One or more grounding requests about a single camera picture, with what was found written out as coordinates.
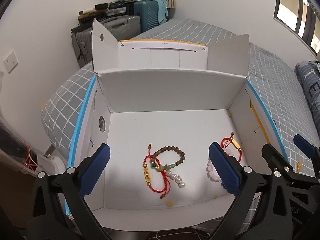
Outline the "open white cardboard box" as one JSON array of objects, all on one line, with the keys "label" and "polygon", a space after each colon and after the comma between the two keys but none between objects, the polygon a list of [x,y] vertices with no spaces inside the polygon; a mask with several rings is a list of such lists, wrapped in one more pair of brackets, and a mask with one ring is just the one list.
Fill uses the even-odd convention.
[{"label": "open white cardboard box", "polygon": [[[249,82],[249,36],[195,44],[181,38],[119,41],[92,36],[94,76],[77,119],[69,164],[107,144],[110,159],[85,200],[105,228],[160,231],[223,216],[234,197],[207,175],[209,146],[234,132],[243,166],[270,172],[264,144],[284,146]],[[143,160],[152,145],[171,183],[161,200]]]}]

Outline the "clutter on suitcases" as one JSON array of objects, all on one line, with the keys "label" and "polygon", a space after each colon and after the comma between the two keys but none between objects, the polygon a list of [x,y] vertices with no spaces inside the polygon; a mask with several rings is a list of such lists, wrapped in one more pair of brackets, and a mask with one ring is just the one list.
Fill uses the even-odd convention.
[{"label": "clutter on suitcases", "polygon": [[135,14],[133,4],[138,1],[153,0],[115,0],[110,3],[96,4],[91,9],[82,10],[78,16],[79,23],[75,28],[71,29],[71,33],[75,34],[90,28],[95,18],[103,21],[115,16],[133,16]]}]

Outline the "grey checked bed sheet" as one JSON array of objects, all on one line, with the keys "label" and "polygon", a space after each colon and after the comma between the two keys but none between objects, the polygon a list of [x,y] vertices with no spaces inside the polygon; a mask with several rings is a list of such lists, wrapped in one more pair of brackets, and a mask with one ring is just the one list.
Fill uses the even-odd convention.
[{"label": "grey checked bed sheet", "polygon": [[[214,25],[176,18],[132,40],[181,38],[187,42],[207,45],[234,36],[238,35]],[[249,82],[261,96],[267,112],[274,121],[285,150],[280,154],[298,174],[316,178],[311,160],[293,143],[293,137],[301,134],[313,145],[319,145],[317,129],[296,74],[277,55],[249,43]],[[41,112],[44,129],[52,144],[67,160],[68,166],[71,166],[69,150],[77,119],[94,76],[92,62],[71,76],[50,98]],[[208,165],[209,161],[208,178],[220,183],[216,169],[210,169]]]}]

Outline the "grey suitcase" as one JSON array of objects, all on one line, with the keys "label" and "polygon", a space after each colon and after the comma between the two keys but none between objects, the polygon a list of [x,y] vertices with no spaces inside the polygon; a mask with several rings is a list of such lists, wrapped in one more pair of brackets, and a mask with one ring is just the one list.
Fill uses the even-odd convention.
[{"label": "grey suitcase", "polygon": [[141,33],[139,16],[117,16],[100,21],[100,24],[105,31],[96,30],[93,23],[78,26],[71,31],[72,45],[80,68],[93,59],[94,34],[97,34],[99,42],[108,42],[116,46],[119,41],[130,40]]}]

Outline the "dark framed window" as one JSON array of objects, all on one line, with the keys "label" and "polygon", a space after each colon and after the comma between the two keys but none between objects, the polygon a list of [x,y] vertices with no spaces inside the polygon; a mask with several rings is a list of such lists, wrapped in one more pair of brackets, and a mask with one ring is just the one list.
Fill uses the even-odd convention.
[{"label": "dark framed window", "polygon": [[319,14],[309,0],[276,0],[274,18],[319,54]]}]

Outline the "red cord bracelet gold charm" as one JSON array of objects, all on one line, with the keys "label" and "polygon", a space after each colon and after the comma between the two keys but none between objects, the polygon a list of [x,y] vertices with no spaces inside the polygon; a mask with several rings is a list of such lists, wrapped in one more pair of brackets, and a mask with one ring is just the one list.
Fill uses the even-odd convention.
[{"label": "red cord bracelet gold charm", "polygon": [[161,162],[157,155],[152,154],[151,149],[152,145],[149,144],[148,153],[144,157],[142,164],[144,179],[148,189],[158,194],[159,198],[163,200],[170,193],[171,183],[165,171],[161,169]]}]

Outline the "teal suitcase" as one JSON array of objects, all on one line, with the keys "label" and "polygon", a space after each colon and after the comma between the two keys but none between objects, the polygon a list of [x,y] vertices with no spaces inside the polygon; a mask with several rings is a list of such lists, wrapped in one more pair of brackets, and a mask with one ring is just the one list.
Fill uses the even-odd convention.
[{"label": "teal suitcase", "polygon": [[168,20],[168,5],[166,0],[135,1],[133,3],[135,16],[140,17],[140,29],[144,33]]}]

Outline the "red cord bracelet gold tube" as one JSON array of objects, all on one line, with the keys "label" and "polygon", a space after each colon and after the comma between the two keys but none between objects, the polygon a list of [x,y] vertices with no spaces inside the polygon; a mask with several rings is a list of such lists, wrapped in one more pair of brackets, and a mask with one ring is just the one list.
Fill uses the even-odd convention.
[{"label": "red cord bracelet gold tube", "polygon": [[234,139],[234,132],[229,137],[225,137],[221,140],[220,146],[231,157],[237,157],[238,162],[242,161],[242,148],[240,144]]}]

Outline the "white wall socket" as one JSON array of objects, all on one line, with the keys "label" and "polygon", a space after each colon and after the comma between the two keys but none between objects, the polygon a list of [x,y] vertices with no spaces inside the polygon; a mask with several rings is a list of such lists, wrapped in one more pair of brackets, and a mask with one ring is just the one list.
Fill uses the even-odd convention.
[{"label": "white wall socket", "polygon": [[9,74],[18,66],[18,59],[14,50],[3,60],[3,63]]}]

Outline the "folded blue grey duvet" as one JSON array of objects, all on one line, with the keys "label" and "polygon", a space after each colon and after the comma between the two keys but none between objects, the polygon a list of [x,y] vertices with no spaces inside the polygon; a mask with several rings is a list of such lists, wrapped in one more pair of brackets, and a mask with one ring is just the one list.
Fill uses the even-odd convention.
[{"label": "folded blue grey duvet", "polygon": [[313,122],[319,134],[320,75],[319,61],[302,61],[295,66],[295,73],[307,99]]}]

